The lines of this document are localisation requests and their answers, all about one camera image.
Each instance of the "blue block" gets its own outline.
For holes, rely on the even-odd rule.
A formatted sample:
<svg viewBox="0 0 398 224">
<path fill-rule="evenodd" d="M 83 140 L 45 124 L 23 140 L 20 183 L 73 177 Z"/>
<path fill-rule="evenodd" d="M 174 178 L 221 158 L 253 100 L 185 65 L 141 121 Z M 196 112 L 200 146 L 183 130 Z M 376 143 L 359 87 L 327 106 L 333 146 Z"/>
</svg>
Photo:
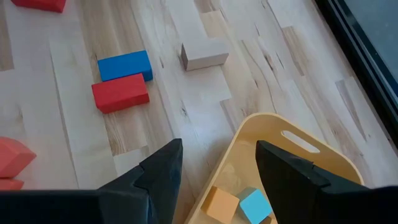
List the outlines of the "blue block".
<svg viewBox="0 0 398 224">
<path fill-rule="evenodd" d="M 250 223 L 258 224 L 272 212 L 271 205 L 259 189 L 248 187 L 238 198 L 239 209 Z"/>
<path fill-rule="evenodd" d="M 102 82 L 142 73 L 145 82 L 154 79 L 146 50 L 98 61 Z"/>
</svg>

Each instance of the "wooden floor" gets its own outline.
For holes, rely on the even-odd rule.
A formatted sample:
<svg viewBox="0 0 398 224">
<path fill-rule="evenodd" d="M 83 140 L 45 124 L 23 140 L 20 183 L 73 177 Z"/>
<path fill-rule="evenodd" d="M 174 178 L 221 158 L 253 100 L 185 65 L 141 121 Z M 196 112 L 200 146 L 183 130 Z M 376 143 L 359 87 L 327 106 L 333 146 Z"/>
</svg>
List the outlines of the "wooden floor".
<svg viewBox="0 0 398 224">
<path fill-rule="evenodd" d="M 206 36 L 225 38 L 229 59 L 185 72 L 182 42 Z M 90 87 L 97 60 L 143 49 L 150 103 L 103 116 Z M 395 146 L 311 0 L 68 0 L 63 14 L 0 0 L 0 136 L 38 155 L 17 177 L 25 189 L 95 189 L 182 138 L 183 223 L 255 112 L 341 151 L 366 185 L 398 184 Z"/>
</svg>

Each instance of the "orange block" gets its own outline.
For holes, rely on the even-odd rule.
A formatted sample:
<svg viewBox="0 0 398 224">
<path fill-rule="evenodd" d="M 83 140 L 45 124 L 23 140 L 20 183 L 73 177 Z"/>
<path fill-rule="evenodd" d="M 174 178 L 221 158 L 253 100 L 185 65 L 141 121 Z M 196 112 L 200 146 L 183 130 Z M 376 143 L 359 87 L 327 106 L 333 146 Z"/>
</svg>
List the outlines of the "orange block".
<svg viewBox="0 0 398 224">
<path fill-rule="evenodd" d="M 0 179 L 0 190 L 20 190 L 24 185 L 23 181 L 13 179 Z"/>
<path fill-rule="evenodd" d="M 95 105 L 104 114 L 149 102 L 141 73 L 97 83 L 91 87 Z"/>
<path fill-rule="evenodd" d="M 0 178 L 15 177 L 35 157 L 36 154 L 19 141 L 0 137 Z"/>
<path fill-rule="evenodd" d="M 210 217 L 221 223 L 231 223 L 239 199 L 215 186 L 212 186 L 201 209 Z"/>
</svg>

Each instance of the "yellow bin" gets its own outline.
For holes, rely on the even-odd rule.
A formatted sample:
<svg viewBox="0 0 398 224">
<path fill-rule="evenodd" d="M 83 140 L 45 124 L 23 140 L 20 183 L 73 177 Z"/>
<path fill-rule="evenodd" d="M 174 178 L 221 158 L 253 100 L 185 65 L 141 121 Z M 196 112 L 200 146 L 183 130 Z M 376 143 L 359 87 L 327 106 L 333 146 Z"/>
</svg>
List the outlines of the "yellow bin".
<svg viewBox="0 0 398 224">
<path fill-rule="evenodd" d="M 309 152 L 284 136 L 283 131 L 290 131 L 305 140 L 319 152 Z M 247 117 L 239 127 L 229 148 L 220 159 L 209 181 L 203 188 L 185 223 L 218 223 L 201 211 L 203 201 L 211 186 L 219 187 L 233 195 L 240 193 L 246 187 L 261 189 L 259 171 L 256 164 L 257 140 L 268 141 L 281 149 L 297 156 L 313 161 L 315 165 L 336 175 L 363 185 L 363 179 L 358 169 L 344 155 L 330 146 L 294 126 L 283 117 L 272 113 L 256 113 Z M 246 223 L 235 214 L 232 223 Z"/>
</svg>

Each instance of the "wooden block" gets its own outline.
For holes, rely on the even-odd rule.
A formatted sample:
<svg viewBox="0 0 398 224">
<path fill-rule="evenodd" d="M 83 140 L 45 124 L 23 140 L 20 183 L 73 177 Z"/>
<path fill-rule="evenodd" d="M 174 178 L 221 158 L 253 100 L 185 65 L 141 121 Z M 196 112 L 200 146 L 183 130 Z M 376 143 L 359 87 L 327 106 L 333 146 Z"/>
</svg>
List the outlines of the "wooden block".
<svg viewBox="0 0 398 224">
<path fill-rule="evenodd" d="M 41 9 L 52 12 L 63 12 L 66 0 L 11 0 L 16 6 Z"/>
<path fill-rule="evenodd" d="M 0 137 L 0 177 L 15 177 L 35 157 L 36 154 L 19 141 Z"/>
<path fill-rule="evenodd" d="M 221 223 L 231 223 L 239 199 L 217 187 L 212 186 L 201 209 Z"/>
<path fill-rule="evenodd" d="M 0 179 L 0 190 L 20 190 L 24 182 L 14 179 Z"/>
<path fill-rule="evenodd" d="M 146 50 L 99 60 L 98 68 L 103 82 L 139 73 L 145 82 L 154 78 Z"/>
<path fill-rule="evenodd" d="M 94 84 L 91 87 L 95 105 L 105 114 L 149 102 L 142 74 Z"/>
<path fill-rule="evenodd" d="M 237 197 L 240 199 L 239 213 L 250 223 L 261 223 L 272 212 L 271 205 L 259 189 L 248 187 Z"/>
<path fill-rule="evenodd" d="M 228 46 L 218 38 L 184 42 L 181 49 L 182 62 L 187 71 L 222 65 L 228 55 Z"/>
</svg>

